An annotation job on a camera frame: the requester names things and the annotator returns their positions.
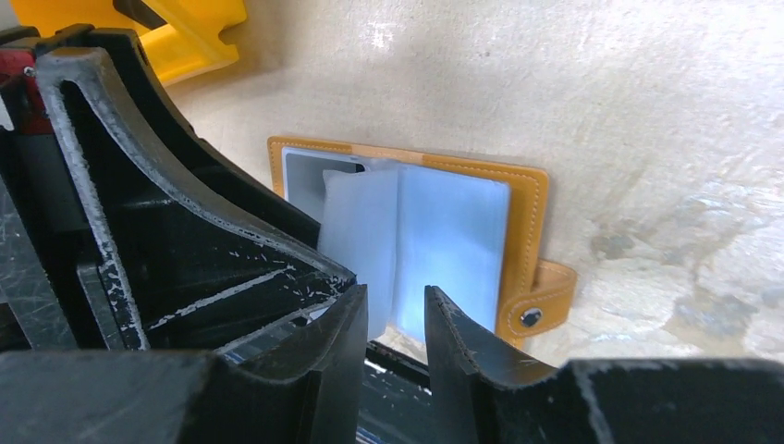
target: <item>concrete surface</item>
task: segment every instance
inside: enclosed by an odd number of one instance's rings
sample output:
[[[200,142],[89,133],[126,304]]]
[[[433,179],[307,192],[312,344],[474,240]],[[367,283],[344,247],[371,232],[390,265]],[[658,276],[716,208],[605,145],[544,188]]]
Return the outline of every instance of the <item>concrete surface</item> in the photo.
[[[242,60],[170,92],[261,182],[273,134],[544,168],[580,294],[528,352],[784,361],[784,2],[247,4]]]

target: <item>wallet strap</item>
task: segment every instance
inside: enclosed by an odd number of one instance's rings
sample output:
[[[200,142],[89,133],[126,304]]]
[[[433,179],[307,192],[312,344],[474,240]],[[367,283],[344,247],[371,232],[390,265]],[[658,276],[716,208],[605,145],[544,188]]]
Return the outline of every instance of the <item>wallet strap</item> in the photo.
[[[525,338],[563,324],[569,316],[576,284],[574,270],[540,259],[531,292],[499,301],[496,334],[520,349]]]

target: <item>yellow plastic part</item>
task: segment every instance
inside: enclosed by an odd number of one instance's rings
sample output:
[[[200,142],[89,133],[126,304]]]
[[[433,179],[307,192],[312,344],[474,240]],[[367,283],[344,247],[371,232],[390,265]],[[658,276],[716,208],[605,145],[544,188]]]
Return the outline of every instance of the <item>yellow plastic part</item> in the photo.
[[[164,84],[222,68],[239,59],[237,47],[218,38],[220,31],[247,19],[243,0],[143,0],[166,25],[148,30],[117,12],[112,0],[11,0],[19,22],[42,36],[74,23],[96,28],[130,28],[141,39],[158,79]]]

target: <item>red part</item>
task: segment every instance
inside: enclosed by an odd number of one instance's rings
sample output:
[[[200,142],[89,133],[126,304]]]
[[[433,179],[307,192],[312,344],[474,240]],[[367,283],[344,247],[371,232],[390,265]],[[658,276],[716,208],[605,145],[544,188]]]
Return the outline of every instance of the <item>red part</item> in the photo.
[[[0,79],[7,81],[13,77],[20,77],[24,82],[25,94],[28,105],[22,111],[22,134],[52,134],[52,122],[46,117],[46,108],[43,105],[41,92],[35,77],[25,74],[25,68],[35,69],[35,56],[32,50],[26,49],[0,49]]]

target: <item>gray surface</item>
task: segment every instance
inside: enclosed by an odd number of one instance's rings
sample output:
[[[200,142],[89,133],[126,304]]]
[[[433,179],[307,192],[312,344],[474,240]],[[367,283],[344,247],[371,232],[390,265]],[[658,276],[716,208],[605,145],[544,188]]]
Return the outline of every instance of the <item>gray surface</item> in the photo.
[[[36,350],[75,349],[76,340],[0,180],[0,302],[8,302]]]

